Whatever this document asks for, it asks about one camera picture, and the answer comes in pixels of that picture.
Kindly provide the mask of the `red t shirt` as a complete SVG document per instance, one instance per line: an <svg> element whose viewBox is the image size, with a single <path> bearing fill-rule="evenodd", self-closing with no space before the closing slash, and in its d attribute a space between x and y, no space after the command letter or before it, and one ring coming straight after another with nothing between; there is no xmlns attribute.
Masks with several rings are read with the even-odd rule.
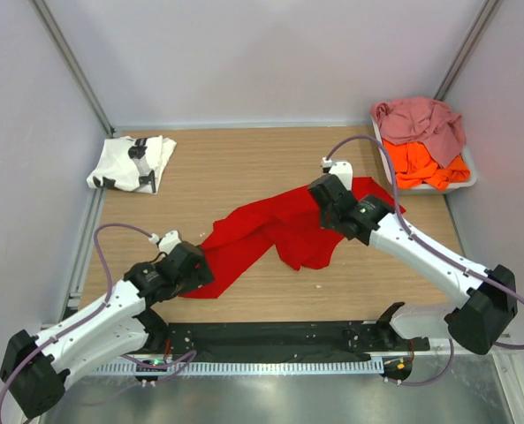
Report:
<svg viewBox="0 0 524 424"><path fill-rule="evenodd" d="M186 296L216 299L272 247L289 268L323 269L343 236L320 225L306 186L252 202L213 223L202 241L214 281Z"/></svg>

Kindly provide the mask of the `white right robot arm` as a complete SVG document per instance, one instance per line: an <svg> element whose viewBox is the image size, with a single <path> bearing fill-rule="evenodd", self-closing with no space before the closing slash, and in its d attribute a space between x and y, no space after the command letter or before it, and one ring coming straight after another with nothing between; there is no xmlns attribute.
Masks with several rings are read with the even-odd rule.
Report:
<svg viewBox="0 0 524 424"><path fill-rule="evenodd" d="M487 269L440 245L374 195L357 200L341 179L323 174L308 191L320 212L321 225L348 240L404 262L435 285L445 304L398 304L386 312L376 331L380 345L396 350L416 337L451 338L468 351L484 355L517 313L514 275L502 265Z"/></svg>

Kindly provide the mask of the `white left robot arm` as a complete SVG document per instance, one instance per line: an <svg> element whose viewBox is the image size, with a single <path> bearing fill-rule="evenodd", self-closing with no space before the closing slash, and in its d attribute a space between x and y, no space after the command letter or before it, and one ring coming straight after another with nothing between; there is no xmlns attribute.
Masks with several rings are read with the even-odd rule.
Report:
<svg viewBox="0 0 524 424"><path fill-rule="evenodd" d="M35 335L15 333L2 359L0 398L11 394L34 419L96 367L131 352L159 352L169 326L153 305L212 280L203 250L186 241L159 261L133 265L101 298L59 324Z"/></svg>

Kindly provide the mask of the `orange t shirt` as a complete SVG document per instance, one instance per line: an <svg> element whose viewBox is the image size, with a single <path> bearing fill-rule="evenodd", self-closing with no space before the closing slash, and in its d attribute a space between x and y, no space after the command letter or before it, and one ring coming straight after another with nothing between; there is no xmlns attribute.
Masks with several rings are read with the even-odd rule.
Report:
<svg viewBox="0 0 524 424"><path fill-rule="evenodd" d="M447 167L442 167L420 142L396 145L383 139L383 144L393 162L399 189L430 186L442 192L450 184L465 183L471 177L471 171L461 155L456 156Z"/></svg>

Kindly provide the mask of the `folded white printed t shirt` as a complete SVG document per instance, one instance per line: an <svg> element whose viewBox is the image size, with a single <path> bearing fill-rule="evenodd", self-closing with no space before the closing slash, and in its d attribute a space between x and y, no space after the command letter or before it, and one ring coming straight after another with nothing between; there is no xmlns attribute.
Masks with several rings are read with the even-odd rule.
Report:
<svg viewBox="0 0 524 424"><path fill-rule="evenodd" d="M106 139L87 185L93 189L157 194L176 146L175 140L161 135Z"/></svg>

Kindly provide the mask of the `pink t shirt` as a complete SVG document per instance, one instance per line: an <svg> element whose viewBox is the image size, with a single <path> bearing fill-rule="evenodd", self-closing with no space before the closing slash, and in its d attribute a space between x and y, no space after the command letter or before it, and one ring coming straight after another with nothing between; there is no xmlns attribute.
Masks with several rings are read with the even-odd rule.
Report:
<svg viewBox="0 0 524 424"><path fill-rule="evenodd" d="M395 145L420 142L444 168L466 145L462 116L445 102L426 97L377 102L370 114L384 139Z"/></svg>

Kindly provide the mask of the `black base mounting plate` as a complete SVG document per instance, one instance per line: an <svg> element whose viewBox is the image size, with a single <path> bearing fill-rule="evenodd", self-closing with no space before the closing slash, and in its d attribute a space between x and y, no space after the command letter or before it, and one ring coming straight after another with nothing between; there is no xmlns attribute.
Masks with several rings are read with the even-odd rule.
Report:
<svg viewBox="0 0 524 424"><path fill-rule="evenodd" d="M386 322L172 322L136 352L200 362L342 362L376 352L426 352L426 337L400 337Z"/></svg>

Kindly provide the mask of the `white plastic tray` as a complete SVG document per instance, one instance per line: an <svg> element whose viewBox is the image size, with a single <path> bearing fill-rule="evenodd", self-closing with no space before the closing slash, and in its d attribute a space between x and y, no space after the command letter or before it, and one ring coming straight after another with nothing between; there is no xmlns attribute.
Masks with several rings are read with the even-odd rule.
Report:
<svg viewBox="0 0 524 424"><path fill-rule="evenodd" d="M386 139L386 138L383 136L383 132L380 129L380 125L376 122L376 119L374 117L372 117L372 127L373 127L373 131L374 131L375 137L382 142L382 146L385 148L385 146L383 144L383 139ZM446 190L443 190L442 192L436 190L435 188L427 186L427 185L421 185L421 186L418 186L418 187L415 187L415 188L412 188L412 189L399 189L397 187L396 176L395 176L395 178L391 177L391 171L390 171L390 166L388 164L387 156L385 155L385 153L383 152L382 149L379 149L379 151L380 151L381 162L382 162L382 165L384 167L384 173L385 173L385 176L387 177L388 183L391 186L395 185L396 188L398 189L398 193L399 194L448 194L450 192L453 192L453 191L461 189L461 188L470 187L477 181L477 171L475 170L474 160L473 160L473 157L472 157L472 155L471 155L471 153L469 151L468 145L466 145L465 147L462 148L462 150L459 153L459 155L462 156L462 158L463 158L464 162L466 163L467 167L470 169L471 177L465 183L450 184L450 186Z"/></svg>

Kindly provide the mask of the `aluminium right frame post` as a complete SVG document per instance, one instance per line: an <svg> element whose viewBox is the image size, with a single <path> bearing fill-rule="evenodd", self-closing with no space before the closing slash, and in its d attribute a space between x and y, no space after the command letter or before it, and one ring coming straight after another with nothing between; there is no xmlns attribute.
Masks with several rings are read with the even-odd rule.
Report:
<svg viewBox="0 0 524 424"><path fill-rule="evenodd" d="M503 0L485 0L482 2L481 9L477 12L451 65L435 92L435 100L444 101L447 98L503 2Z"/></svg>

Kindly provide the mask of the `aluminium frame post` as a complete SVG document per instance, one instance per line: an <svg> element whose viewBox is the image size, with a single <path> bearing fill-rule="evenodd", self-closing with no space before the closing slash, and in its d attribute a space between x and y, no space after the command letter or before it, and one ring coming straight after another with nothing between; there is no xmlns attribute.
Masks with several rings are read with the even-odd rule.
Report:
<svg viewBox="0 0 524 424"><path fill-rule="evenodd" d="M77 57L72 51L69 42L66 40L65 35L61 30L60 25L57 23L57 20L50 10L47 2L43 0L32 0L30 1L30 4L38 15L59 55L64 60L68 71L70 72L81 93L85 97L89 108L94 113L101 128L108 136L112 136L115 132L115 128L108 119L103 106L99 102L94 89L88 81L86 74L83 72Z"/></svg>
<svg viewBox="0 0 524 424"><path fill-rule="evenodd" d="M503 0L485 0L482 2L481 9L477 12L451 65L435 92L435 100L444 101L447 98L503 2Z"/></svg>

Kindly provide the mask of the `aluminium left frame post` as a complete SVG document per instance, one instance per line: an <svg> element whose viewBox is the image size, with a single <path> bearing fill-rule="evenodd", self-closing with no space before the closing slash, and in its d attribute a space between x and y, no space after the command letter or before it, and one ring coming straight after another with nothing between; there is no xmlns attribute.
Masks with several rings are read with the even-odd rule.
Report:
<svg viewBox="0 0 524 424"><path fill-rule="evenodd" d="M30 1L30 4L38 15L59 55L64 60L68 71L70 72L81 93L85 97L89 108L94 113L101 128L108 136L112 136L115 132L115 128L108 119L103 106L99 102L94 89L88 81L86 74L83 72L77 57L72 51L69 42L66 40L65 35L61 30L60 25L57 23L57 20L50 10L47 2L43 0L32 0Z"/></svg>

